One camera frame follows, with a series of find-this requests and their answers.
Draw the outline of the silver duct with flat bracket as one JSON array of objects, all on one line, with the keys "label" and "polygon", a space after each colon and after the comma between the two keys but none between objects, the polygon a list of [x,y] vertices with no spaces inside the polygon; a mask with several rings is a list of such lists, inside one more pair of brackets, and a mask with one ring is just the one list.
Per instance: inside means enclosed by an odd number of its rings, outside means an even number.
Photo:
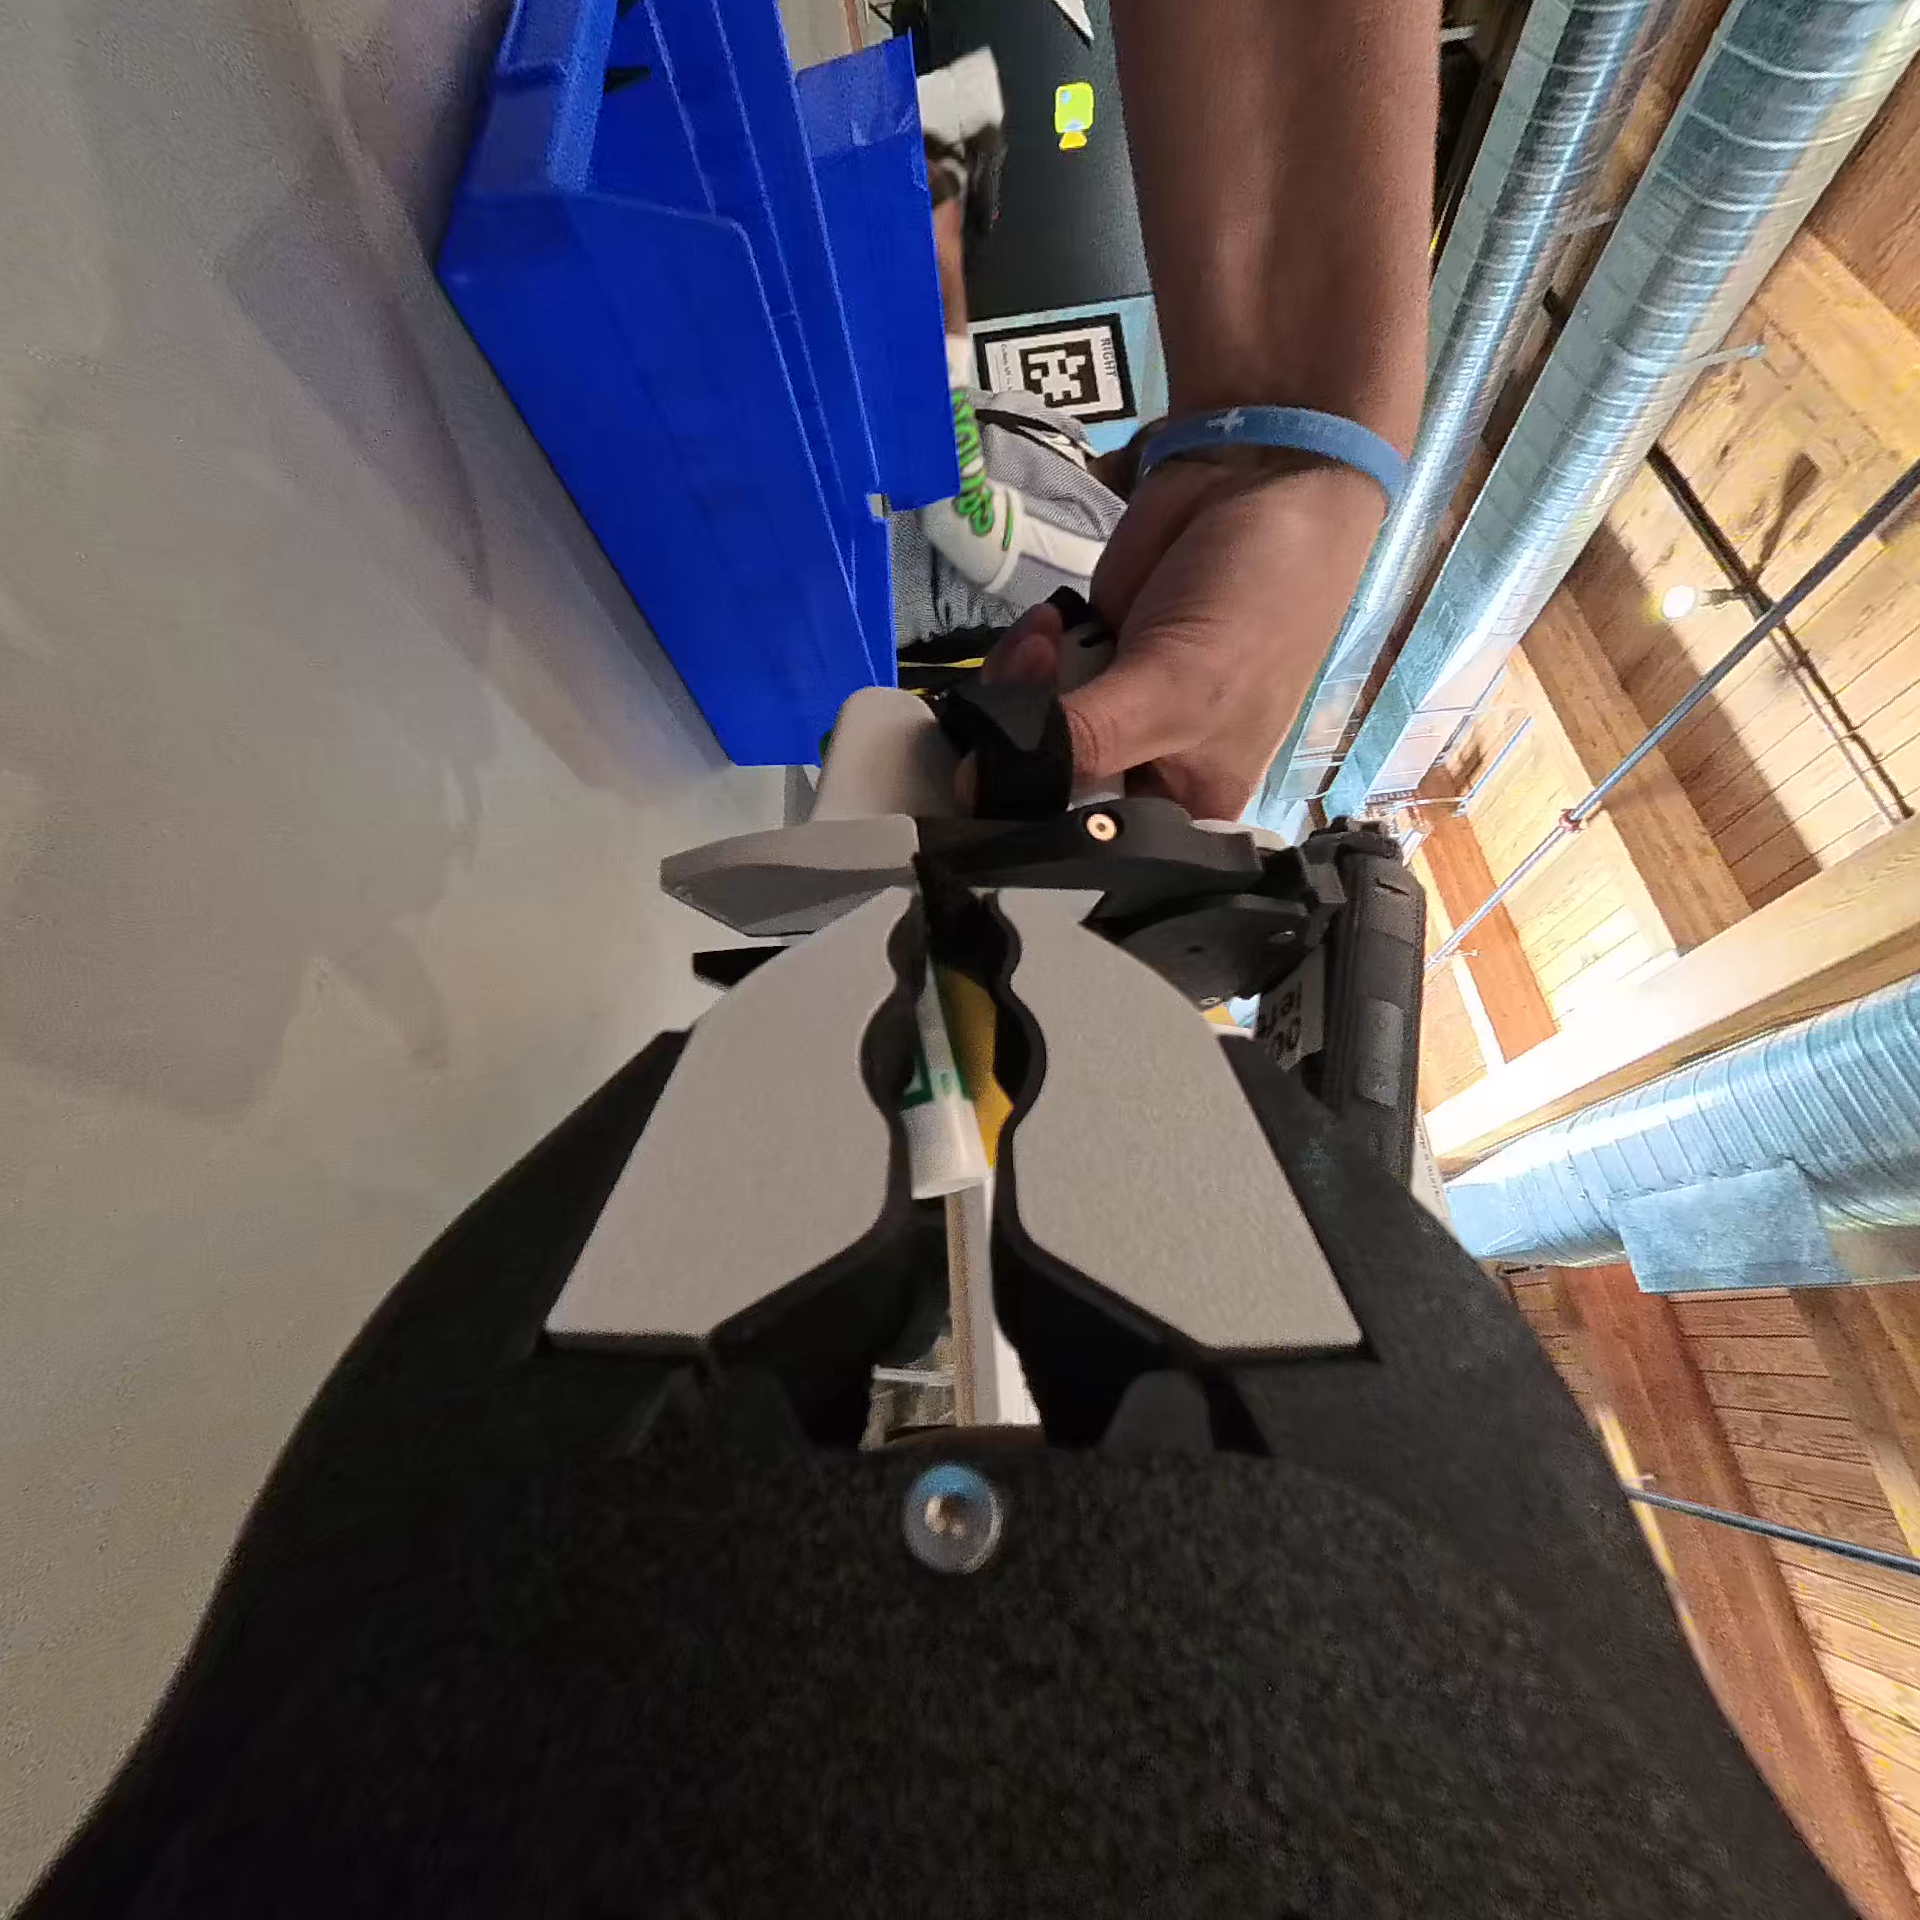
[{"label": "silver duct with flat bracket", "polygon": [[1605,1099],[1444,1185],[1496,1266],[1641,1295],[1918,1281],[1918,979]]}]

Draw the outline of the wide silver spiral duct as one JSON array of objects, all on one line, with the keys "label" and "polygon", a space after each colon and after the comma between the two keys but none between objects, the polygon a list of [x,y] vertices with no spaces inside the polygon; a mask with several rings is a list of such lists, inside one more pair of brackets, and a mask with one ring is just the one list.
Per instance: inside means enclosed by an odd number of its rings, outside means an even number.
[{"label": "wide silver spiral duct", "polygon": [[1918,57],[1918,5],[1731,5],[1330,783],[1410,794]]}]

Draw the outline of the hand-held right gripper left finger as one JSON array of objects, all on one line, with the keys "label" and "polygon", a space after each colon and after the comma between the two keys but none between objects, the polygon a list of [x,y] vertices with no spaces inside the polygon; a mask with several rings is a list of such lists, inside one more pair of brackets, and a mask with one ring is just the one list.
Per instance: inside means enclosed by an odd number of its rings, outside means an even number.
[{"label": "hand-held right gripper left finger", "polygon": [[890,885],[686,1032],[544,1321],[557,1346],[744,1350],[816,1304],[890,1298],[921,1232],[895,1115],[913,919]]}]

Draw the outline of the person's left hand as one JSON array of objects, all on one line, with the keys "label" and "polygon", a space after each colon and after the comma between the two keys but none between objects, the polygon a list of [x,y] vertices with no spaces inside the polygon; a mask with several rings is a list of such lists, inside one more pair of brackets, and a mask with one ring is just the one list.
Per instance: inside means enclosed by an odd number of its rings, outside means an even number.
[{"label": "person's left hand", "polygon": [[1304,708],[1385,518],[1379,486],[1290,447],[1171,457],[1135,486],[1091,581],[1110,664],[1066,688],[1066,617],[1042,605],[986,682],[1062,694],[1074,790],[1127,787],[1236,821]]}]

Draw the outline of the white marker green label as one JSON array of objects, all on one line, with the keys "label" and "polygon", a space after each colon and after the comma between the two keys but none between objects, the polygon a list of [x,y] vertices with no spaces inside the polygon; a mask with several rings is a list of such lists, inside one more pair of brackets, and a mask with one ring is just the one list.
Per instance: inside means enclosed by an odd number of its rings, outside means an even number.
[{"label": "white marker green label", "polygon": [[990,1175],[980,1153],[972,1100],[948,1044],[937,979],[942,964],[930,963],[926,985],[916,997],[910,1082],[900,1099],[910,1193],[916,1200],[948,1200],[952,1193],[980,1189]]}]

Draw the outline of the thin black pipe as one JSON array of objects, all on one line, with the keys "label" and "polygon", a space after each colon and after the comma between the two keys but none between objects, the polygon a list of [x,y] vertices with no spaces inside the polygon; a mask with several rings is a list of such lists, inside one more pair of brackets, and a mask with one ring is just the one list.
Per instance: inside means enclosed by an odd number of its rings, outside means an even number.
[{"label": "thin black pipe", "polygon": [[1736,1531],[1748,1538],[1763,1538],[1771,1546],[1794,1546],[1794,1549],[1819,1551],[1827,1559],[1849,1563],[1860,1569],[1876,1569],[1876,1573],[1918,1578],[1918,1554],[1910,1554],[1910,1551],[1874,1549],[1874,1546],[1860,1546],[1860,1542],[1837,1538],[1827,1531],[1785,1525],[1785,1521],[1771,1521],[1760,1515],[1744,1515],[1744,1514],[1735,1514],[1728,1507],[1661,1497],[1655,1488],[1629,1487],[1629,1482],[1622,1482],[1622,1497],[1649,1514],[1682,1515],[1682,1518],[1719,1525],[1719,1529],[1728,1529],[1728,1531]]}]

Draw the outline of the wooden ceiling beam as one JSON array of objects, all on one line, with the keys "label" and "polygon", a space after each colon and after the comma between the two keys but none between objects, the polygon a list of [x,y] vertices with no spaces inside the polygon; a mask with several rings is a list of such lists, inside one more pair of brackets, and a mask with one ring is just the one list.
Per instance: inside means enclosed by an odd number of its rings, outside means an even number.
[{"label": "wooden ceiling beam", "polygon": [[1801,881],[1665,973],[1426,1115],[1438,1175],[1697,1059],[1918,973],[1918,821]]}]

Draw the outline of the thin grey conduit pipe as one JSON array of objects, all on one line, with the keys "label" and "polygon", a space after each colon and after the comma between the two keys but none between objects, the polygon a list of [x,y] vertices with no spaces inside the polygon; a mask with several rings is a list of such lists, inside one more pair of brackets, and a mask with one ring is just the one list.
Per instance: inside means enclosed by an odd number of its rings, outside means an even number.
[{"label": "thin grey conduit pipe", "polygon": [[1521,888],[1540,870],[1552,864],[1552,855],[1571,843],[1588,822],[1605,813],[1612,795],[1635,781],[1646,762],[1665,751],[1665,742],[1682,732],[1697,708],[1715,696],[1763,643],[1776,639],[1803,609],[1807,605],[1827,592],[1837,575],[1869,543],[1876,541],[1892,522],[1907,518],[1918,509],[1918,460],[1910,460],[1901,478],[1892,478],[1882,493],[1874,497],[1869,509],[1857,515],[1857,522],[1794,581],[1786,593],[1766,602],[1766,606],[1755,617],[1748,633],[1697,681],[1682,694],[1669,713],[1649,725],[1646,737],[1631,742],[1618,758],[1594,787],[1566,805],[1552,828],[1518,860],[1518,865],[1437,947],[1426,958],[1426,973],[1438,973],[1448,964],[1484,927],[1496,908],[1509,901],[1515,888]]}]

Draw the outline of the printed tag card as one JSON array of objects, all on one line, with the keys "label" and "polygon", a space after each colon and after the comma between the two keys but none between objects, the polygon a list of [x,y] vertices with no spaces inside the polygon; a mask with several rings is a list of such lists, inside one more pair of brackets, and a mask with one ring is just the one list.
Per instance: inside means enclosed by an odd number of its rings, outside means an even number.
[{"label": "printed tag card", "polygon": [[1119,310],[979,325],[972,363],[986,392],[1028,394],[1080,425],[1138,418],[1135,366]]}]

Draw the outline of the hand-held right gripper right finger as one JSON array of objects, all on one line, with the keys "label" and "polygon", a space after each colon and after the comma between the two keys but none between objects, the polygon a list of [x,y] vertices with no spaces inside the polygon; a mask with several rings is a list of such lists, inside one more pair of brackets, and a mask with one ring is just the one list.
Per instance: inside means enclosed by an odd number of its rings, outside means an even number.
[{"label": "hand-held right gripper right finger", "polygon": [[994,1193],[1021,1255],[1204,1356],[1340,1356],[1358,1323],[1231,1047],[1155,969],[1091,932],[1091,893],[999,888],[1038,1090]]}]

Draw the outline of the blue plastic bin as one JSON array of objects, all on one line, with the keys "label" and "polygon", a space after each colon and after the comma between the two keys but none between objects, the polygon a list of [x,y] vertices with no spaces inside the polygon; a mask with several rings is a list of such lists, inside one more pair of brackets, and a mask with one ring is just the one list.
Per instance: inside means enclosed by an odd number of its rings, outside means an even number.
[{"label": "blue plastic bin", "polygon": [[875,447],[868,487],[913,515],[963,487],[913,43],[806,66],[795,98]]},{"label": "blue plastic bin", "polygon": [[514,5],[437,283],[739,767],[882,681],[868,416],[776,5]]}]

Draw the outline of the person's left forearm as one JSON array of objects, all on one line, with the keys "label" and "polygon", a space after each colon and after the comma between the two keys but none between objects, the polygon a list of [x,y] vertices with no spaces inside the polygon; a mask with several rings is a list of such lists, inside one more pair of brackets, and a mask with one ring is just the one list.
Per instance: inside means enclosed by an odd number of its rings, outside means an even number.
[{"label": "person's left forearm", "polygon": [[1438,5],[1115,5],[1171,416],[1304,408],[1410,451]]}]

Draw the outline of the narrow silver duct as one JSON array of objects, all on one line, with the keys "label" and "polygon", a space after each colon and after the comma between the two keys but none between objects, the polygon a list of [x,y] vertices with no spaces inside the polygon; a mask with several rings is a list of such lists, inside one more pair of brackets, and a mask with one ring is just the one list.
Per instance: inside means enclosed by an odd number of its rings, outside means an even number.
[{"label": "narrow silver duct", "polygon": [[1669,5],[1531,5],[1428,291],[1426,402],[1406,486],[1348,614],[1272,761],[1258,822],[1295,837],[1358,694],[1444,541],[1444,522],[1513,373],[1547,270],[1588,216]]}]

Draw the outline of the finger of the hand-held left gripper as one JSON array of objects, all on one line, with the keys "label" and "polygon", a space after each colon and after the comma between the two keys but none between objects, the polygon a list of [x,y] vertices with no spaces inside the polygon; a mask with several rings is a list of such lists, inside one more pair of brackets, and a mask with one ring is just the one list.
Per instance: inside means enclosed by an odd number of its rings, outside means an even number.
[{"label": "finger of the hand-held left gripper", "polygon": [[916,860],[916,821],[809,821],[672,851],[659,888],[749,938],[806,938],[913,888]]}]

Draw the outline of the dark panel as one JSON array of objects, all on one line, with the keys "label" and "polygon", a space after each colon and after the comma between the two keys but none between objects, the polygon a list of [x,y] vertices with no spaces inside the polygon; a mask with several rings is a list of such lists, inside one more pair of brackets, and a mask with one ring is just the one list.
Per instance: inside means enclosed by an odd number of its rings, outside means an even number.
[{"label": "dark panel", "polygon": [[[934,66],[987,47],[1005,103],[999,220],[967,270],[972,319],[1138,298],[1146,258],[1119,92],[1110,7],[1084,5],[1080,36],[1062,5],[930,5]],[[1099,116],[1088,148],[1062,153],[1051,130],[1059,83],[1088,80]]]}]

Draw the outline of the blue wristband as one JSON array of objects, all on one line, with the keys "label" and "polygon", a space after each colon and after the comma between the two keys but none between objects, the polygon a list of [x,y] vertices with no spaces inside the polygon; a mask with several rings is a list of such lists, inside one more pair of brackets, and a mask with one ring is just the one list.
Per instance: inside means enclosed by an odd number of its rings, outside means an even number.
[{"label": "blue wristband", "polygon": [[1406,487],[1406,456],[1392,440],[1353,418],[1290,405],[1232,405],[1171,418],[1146,433],[1138,478],[1145,481],[1171,460],[1236,447],[1300,456],[1355,470],[1379,487],[1385,509],[1397,509]]}]

